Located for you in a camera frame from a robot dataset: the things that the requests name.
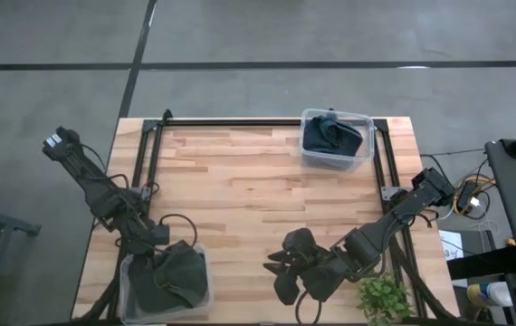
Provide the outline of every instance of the butcher block tabletop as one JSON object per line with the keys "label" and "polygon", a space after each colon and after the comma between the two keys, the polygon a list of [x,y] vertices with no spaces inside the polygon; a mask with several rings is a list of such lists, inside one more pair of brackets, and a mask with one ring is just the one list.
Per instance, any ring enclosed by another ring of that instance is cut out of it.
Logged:
{"label": "butcher block tabletop", "polygon": [[[411,187],[411,178],[423,169],[411,119],[385,119],[401,185]],[[109,175],[133,175],[142,122],[119,121]],[[390,184],[380,135],[377,150]],[[150,218],[157,222],[177,213],[196,223],[198,243],[207,248],[215,293],[209,315],[187,322],[294,323],[294,307],[279,302],[272,287],[275,276],[263,268],[266,256],[281,250],[284,236],[295,229],[308,227],[318,245],[329,247],[353,227],[382,216],[372,161],[349,173],[304,168],[299,136],[300,127],[294,126],[163,129],[156,173],[159,191],[152,197]],[[141,180],[148,171],[153,137],[149,139]],[[172,243],[193,239],[186,221],[167,221]],[[417,219],[411,235],[421,276],[445,308],[458,315],[437,226],[429,229]],[[92,232],[72,317],[89,310],[109,284],[118,237],[118,232],[109,233],[101,225]],[[366,322],[356,308],[359,286],[345,281],[323,303],[320,323]],[[307,297],[301,319],[312,321],[316,311],[317,303]]]}

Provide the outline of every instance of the potted plant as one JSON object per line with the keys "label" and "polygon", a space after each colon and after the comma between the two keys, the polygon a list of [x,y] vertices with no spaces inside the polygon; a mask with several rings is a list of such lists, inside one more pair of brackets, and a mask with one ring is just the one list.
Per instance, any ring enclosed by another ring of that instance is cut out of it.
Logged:
{"label": "potted plant", "polygon": [[406,296],[405,285],[397,285],[391,275],[384,273],[362,282],[362,303],[357,308],[365,313],[370,326],[387,326],[412,313]]}

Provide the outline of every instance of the dark cloth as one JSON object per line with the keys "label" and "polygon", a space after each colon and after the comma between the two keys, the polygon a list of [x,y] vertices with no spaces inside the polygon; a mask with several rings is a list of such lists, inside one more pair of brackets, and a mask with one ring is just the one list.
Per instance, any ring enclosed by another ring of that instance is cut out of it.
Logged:
{"label": "dark cloth", "polygon": [[150,262],[134,261],[129,268],[134,296],[129,301],[136,301],[142,311],[194,308],[204,299],[208,288],[205,258],[185,241],[156,255],[153,266]]}
{"label": "dark cloth", "polygon": [[318,116],[304,127],[304,149],[326,154],[354,157],[363,141],[360,132],[334,114]]}

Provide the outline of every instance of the wood grain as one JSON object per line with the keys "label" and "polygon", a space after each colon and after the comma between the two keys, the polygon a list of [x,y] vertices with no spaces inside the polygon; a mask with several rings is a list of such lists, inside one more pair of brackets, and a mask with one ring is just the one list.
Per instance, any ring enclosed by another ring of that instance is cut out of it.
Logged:
{"label": "wood grain", "polygon": [[[132,175],[142,121],[119,121],[109,174]],[[388,124],[401,183],[410,187],[422,169],[411,121],[388,118]],[[274,275],[262,267],[267,254],[280,250],[284,236],[299,227],[310,228],[318,244],[328,247],[352,227],[381,217],[372,162],[349,173],[301,167],[299,132],[297,127],[164,129],[160,191],[152,199],[151,218],[179,213],[195,221],[199,242],[208,248],[215,291],[209,316],[188,322],[294,322],[294,308],[278,301]],[[380,139],[379,150],[384,151]],[[149,150],[145,161],[147,171]],[[187,223],[169,222],[172,241],[192,239]],[[458,314],[436,227],[421,222],[411,228],[419,271],[435,296]],[[73,316],[89,310],[109,283],[118,236],[102,227],[93,232]],[[323,305],[320,322],[366,321],[355,308],[358,287],[344,282]],[[315,312],[316,302],[305,300],[302,319],[311,320]]]}

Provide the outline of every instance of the plastic container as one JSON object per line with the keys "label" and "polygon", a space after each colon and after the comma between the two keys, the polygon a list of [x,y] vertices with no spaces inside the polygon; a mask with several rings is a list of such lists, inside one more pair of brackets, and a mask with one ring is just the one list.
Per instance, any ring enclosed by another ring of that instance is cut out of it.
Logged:
{"label": "plastic container", "polygon": [[137,301],[129,301],[131,282],[128,277],[129,265],[133,261],[133,255],[127,256],[119,267],[119,317],[124,325],[142,325],[148,323],[166,323],[184,317],[203,317],[206,316],[214,305],[214,288],[212,286],[212,275],[210,274],[209,257],[205,247],[196,244],[196,251],[204,254],[205,271],[207,273],[207,293],[204,299],[192,309],[174,308],[160,313],[142,311]]}
{"label": "plastic container", "polygon": [[[334,114],[338,121],[348,123],[360,132],[363,141],[354,157],[318,153],[304,149],[302,142],[306,125],[312,120],[312,118],[319,117],[320,115],[326,116],[329,113]],[[361,164],[373,159],[373,156],[375,155],[374,133],[375,124],[373,123],[373,120],[366,115],[334,110],[306,109],[302,112],[301,116],[301,138],[299,143],[302,154],[302,165],[313,168],[354,170]]]}
{"label": "plastic container", "polygon": [[478,307],[512,307],[510,290],[506,282],[469,285],[467,298]]}

